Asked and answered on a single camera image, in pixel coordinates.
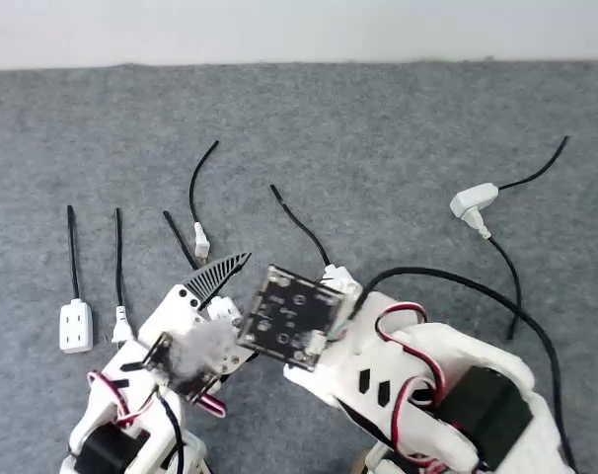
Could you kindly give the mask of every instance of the black cable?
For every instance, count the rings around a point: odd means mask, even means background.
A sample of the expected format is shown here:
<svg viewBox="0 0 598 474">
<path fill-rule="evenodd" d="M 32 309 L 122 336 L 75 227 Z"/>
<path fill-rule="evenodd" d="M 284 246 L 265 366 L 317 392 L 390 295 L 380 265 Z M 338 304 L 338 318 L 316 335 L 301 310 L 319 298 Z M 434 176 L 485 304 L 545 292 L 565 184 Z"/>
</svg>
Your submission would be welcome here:
<svg viewBox="0 0 598 474">
<path fill-rule="evenodd" d="M 196 178 L 198 177 L 198 173 L 200 173 L 200 169 L 202 168 L 202 165 L 204 165 L 204 162 L 207 161 L 207 158 L 209 158 L 209 155 L 211 155 L 211 153 L 213 153 L 213 150 L 216 149 L 216 147 L 218 146 L 219 143 L 220 142 L 218 140 L 216 140 L 211 144 L 211 146 L 207 149 L 207 151 L 204 152 L 204 155 L 202 155 L 202 158 L 200 158 L 200 161 L 198 161 L 198 164 L 194 168 L 193 174 L 191 175 L 191 181 L 189 182 L 189 209 L 191 210 L 191 218 L 193 219 L 194 222 L 200 222 L 198 220 L 196 206 L 193 203 L 193 188 L 195 187 L 195 184 L 196 184 Z"/>
<path fill-rule="evenodd" d="M 172 411 L 172 408 L 170 408 L 170 404 L 165 400 L 165 398 L 163 398 L 158 393 L 157 397 L 159 398 L 161 405 L 163 405 L 163 408 L 165 409 L 165 414 L 168 417 L 168 420 L 170 420 L 172 428 L 174 428 L 174 437 L 177 441 L 177 456 L 179 457 L 177 464 L 177 474 L 183 474 L 183 472 L 185 471 L 185 446 L 183 445 L 183 436 L 181 434 L 181 427 L 179 426 L 179 421 L 177 420 L 176 415 Z"/>
<path fill-rule="evenodd" d="M 114 245 L 116 268 L 114 271 L 114 286 L 117 293 L 117 306 L 123 306 L 123 292 L 121 291 L 121 209 L 114 210 Z"/>
<path fill-rule="evenodd" d="M 177 227 L 177 224 L 174 222 L 174 219 L 172 218 L 172 214 L 170 214 L 169 211 L 164 210 L 163 211 L 163 216 L 165 217 L 165 220 L 168 221 L 168 225 L 172 229 L 172 233 L 174 234 L 174 236 L 177 238 L 177 242 L 179 242 L 179 245 L 181 246 L 181 250 L 183 251 L 183 255 L 185 255 L 185 258 L 187 259 L 187 261 L 191 265 L 191 268 L 193 270 L 198 270 L 198 264 L 193 259 L 193 256 L 191 255 L 191 252 L 187 248 L 187 244 L 185 242 L 185 239 L 181 235 L 181 232 L 179 232 L 179 228 Z"/>
<path fill-rule="evenodd" d="M 523 307 L 523 290 L 520 286 L 520 278 L 518 277 L 518 271 L 516 270 L 514 263 L 509 258 L 509 255 L 507 255 L 507 253 L 503 250 L 503 248 L 500 246 L 500 244 L 498 242 L 496 242 L 496 240 L 493 237 L 490 237 L 487 240 L 498 251 L 498 253 L 501 255 L 503 260 L 505 260 L 505 263 L 509 267 L 509 270 L 512 272 L 512 279 L 514 280 L 514 286 L 516 288 L 516 306 L 518 306 L 519 308 L 522 309 L 522 307 Z M 520 318 L 520 315 L 518 313 L 514 313 L 514 318 L 512 319 L 512 322 L 509 325 L 509 328 L 507 329 L 507 340 L 508 341 L 511 341 L 514 339 L 514 334 L 516 333 L 516 325 L 518 324 L 519 318 Z"/>
<path fill-rule="evenodd" d="M 534 173 L 533 175 L 528 176 L 524 180 L 515 181 L 514 183 L 509 183 L 508 185 L 503 185 L 503 186 L 499 187 L 498 189 L 500 191 L 501 190 L 507 190 L 508 188 L 513 188 L 514 186 L 524 185 L 525 183 L 529 183 L 530 181 L 534 181 L 536 178 L 538 178 L 539 176 L 541 176 L 542 174 L 544 174 L 547 170 L 549 170 L 554 163 L 556 163 L 556 160 L 558 160 L 558 158 L 562 154 L 562 151 L 566 147 L 566 143 L 567 142 L 568 142 L 568 135 L 565 135 L 564 138 L 562 139 L 562 142 L 560 143 L 560 145 L 558 145 L 558 149 L 554 153 L 554 156 L 552 156 L 550 158 L 550 160 L 547 163 L 545 163 L 545 166 L 543 166 L 536 173 Z"/>
<path fill-rule="evenodd" d="M 66 206 L 66 221 L 69 230 L 69 262 L 71 263 L 73 299 L 78 299 L 80 297 L 80 287 L 78 285 L 78 269 L 75 266 L 75 212 L 71 204 Z"/>
<path fill-rule="evenodd" d="M 295 214 L 292 213 L 292 210 L 290 210 L 290 208 L 288 207 L 286 202 L 283 200 L 281 193 L 279 192 L 279 190 L 277 189 L 277 187 L 275 185 L 270 185 L 270 190 L 272 191 L 273 195 L 275 196 L 275 199 L 277 199 L 277 202 L 279 202 L 279 205 L 281 205 L 281 208 L 288 215 L 288 217 L 290 217 L 290 220 L 292 220 L 297 227 L 299 227 L 301 230 L 303 230 L 304 233 L 308 237 L 310 237 L 310 239 L 317 246 L 317 249 L 319 250 L 319 253 L 321 254 L 321 258 L 323 259 L 323 263 L 326 265 L 326 267 L 328 265 L 330 265 L 332 262 L 330 261 L 330 258 L 328 257 L 328 254 L 326 253 L 326 249 L 324 249 L 323 245 L 321 244 L 321 242 L 319 241 L 317 236 L 315 234 L 313 234 L 312 231 L 308 227 L 306 227 L 297 218 L 297 216 L 295 216 Z"/>
<path fill-rule="evenodd" d="M 570 442 L 568 441 L 568 437 L 566 436 L 566 429 L 564 428 L 564 418 L 562 414 L 562 386 L 560 362 L 558 360 L 556 348 L 554 347 L 552 340 L 549 338 L 547 332 L 542 328 L 542 326 L 538 324 L 538 322 L 527 311 L 525 311 L 523 308 L 520 308 L 497 291 L 494 291 L 493 289 L 481 283 L 473 281 L 469 278 L 465 278 L 463 276 L 451 274 L 442 270 L 428 269 L 424 267 L 395 267 L 375 276 L 363 288 L 360 297 L 356 300 L 356 303 L 354 304 L 354 309 L 351 315 L 349 316 L 349 319 L 352 319 L 356 315 L 360 307 L 367 299 L 369 293 L 373 291 L 373 289 L 376 287 L 378 283 L 380 283 L 384 279 L 387 279 L 389 277 L 395 277 L 398 275 L 426 275 L 429 277 L 447 279 L 449 281 L 454 281 L 456 283 L 462 284 L 463 286 L 467 286 L 468 288 L 475 289 L 476 291 L 502 304 L 513 313 L 518 314 L 519 317 L 530 328 L 534 330 L 538 338 L 541 340 L 543 347 L 545 348 L 545 352 L 547 353 L 547 356 L 549 357 L 549 360 L 551 362 L 552 380 L 554 387 L 554 418 L 556 419 L 556 425 L 558 426 L 558 430 L 561 436 L 562 451 L 564 452 L 564 456 L 566 457 L 566 461 L 568 462 L 569 467 L 573 469 L 575 472 L 578 472 L 577 467 L 575 465 L 575 457 L 573 456 L 573 451 L 571 449 Z"/>
</svg>

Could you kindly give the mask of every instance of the white plug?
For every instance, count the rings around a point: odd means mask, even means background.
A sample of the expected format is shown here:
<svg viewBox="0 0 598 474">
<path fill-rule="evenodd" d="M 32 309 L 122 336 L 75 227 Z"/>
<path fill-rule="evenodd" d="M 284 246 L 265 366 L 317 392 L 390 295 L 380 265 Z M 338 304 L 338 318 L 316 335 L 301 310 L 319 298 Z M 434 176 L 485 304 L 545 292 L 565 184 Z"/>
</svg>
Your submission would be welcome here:
<svg viewBox="0 0 598 474">
<path fill-rule="evenodd" d="M 195 246 L 193 249 L 193 254 L 197 258 L 206 261 L 209 257 L 209 248 L 211 247 L 211 244 L 209 244 L 209 240 L 207 239 L 200 222 L 195 222 L 193 224 L 193 230 L 195 232 Z"/>
<path fill-rule="evenodd" d="M 128 323 L 128 318 L 125 314 L 125 306 L 118 306 L 114 313 L 115 321 L 114 328 L 112 329 L 112 340 L 113 344 L 125 343 L 134 339 L 132 334 L 132 328 Z"/>
<path fill-rule="evenodd" d="M 491 237 L 491 233 L 484 223 L 481 210 L 492 204 L 497 197 L 498 188 L 492 183 L 483 183 L 457 193 L 450 201 L 450 209 L 455 217 L 479 231 L 479 234 L 487 240 Z"/>
<path fill-rule="evenodd" d="M 84 353 L 93 348 L 91 308 L 80 298 L 60 308 L 60 349 L 67 354 Z"/>
</svg>

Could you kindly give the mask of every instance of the electrical outlet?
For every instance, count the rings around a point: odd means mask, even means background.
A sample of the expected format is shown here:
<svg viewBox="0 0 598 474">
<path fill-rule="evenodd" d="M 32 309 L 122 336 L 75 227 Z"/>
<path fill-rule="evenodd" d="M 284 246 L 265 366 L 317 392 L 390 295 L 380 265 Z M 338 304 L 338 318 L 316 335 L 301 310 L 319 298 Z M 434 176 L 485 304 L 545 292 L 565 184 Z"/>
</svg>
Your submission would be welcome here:
<svg viewBox="0 0 598 474">
<path fill-rule="evenodd" d="M 67 354 L 93 348 L 93 316 L 81 299 L 73 299 L 60 309 L 60 349 Z"/>
</svg>

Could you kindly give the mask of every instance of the white connector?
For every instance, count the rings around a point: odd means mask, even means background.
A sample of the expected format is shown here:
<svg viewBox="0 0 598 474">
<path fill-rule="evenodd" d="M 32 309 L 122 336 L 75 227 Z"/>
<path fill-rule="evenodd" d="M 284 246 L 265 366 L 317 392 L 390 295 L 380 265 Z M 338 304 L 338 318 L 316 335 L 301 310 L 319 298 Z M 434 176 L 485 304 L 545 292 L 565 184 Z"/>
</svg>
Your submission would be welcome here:
<svg viewBox="0 0 598 474">
<path fill-rule="evenodd" d="M 60 309 L 60 349 L 67 354 L 84 353 L 93 348 L 91 308 L 80 298 Z"/>
<path fill-rule="evenodd" d="M 242 321 L 240 310 L 229 296 L 214 296 L 207 304 L 207 314 L 211 321 L 229 319 L 234 326 L 239 326 Z"/>
<path fill-rule="evenodd" d="M 193 249 L 193 254 L 197 258 L 206 261 L 209 257 L 209 248 L 211 247 L 211 244 L 209 244 L 209 239 L 207 239 L 200 222 L 195 222 L 193 224 L 193 230 L 195 232 L 195 246 Z"/>
<path fill-rule="evenodd" d="M 115 322 L 112 329 L 113 344 L 125 343 L 134 339 L 132 328 L 128 323 L 128 317 L 125 314 L 125 306 L 118 306 L 115 310 Z"/>
<path fill-rule="evenodd" d="M 457 193 L 450 201 L 450 209 L 455 217 L 479 231 L 479 234 L 487 240 L 491 237 L 491 233 L 484 223 L 481 210 L 492 204 L 497 197 L 498 188 L 492 183 L 483 183 Z"/>
</svg>

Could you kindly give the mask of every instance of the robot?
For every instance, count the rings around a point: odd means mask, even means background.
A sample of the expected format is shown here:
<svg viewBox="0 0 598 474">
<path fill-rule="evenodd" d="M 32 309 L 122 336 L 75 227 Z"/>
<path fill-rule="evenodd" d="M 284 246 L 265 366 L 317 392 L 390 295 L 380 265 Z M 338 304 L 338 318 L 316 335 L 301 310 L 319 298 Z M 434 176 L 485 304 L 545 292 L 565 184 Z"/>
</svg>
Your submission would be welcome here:
<svg viewBox="0 0 598 474">
<path fill-rule="evenodd" d="M 363 288 L 334 265 L 319 281 L 271 267 L 241 314 L 217 293 L 247 259 L 175 285 L 136 341 L 89 375 L 60 474 L 209 474 L 204 443 L 184 428 L 187 404 L 224 416 L 213 394 L 256 353 L 285 361 L 286 378 L 376 438 L 365 473 L 573 472 L 519 357 L 378 291 L 355 308 Z M 195 369 L 184 374 L 178 354 Z"/>
</svg>

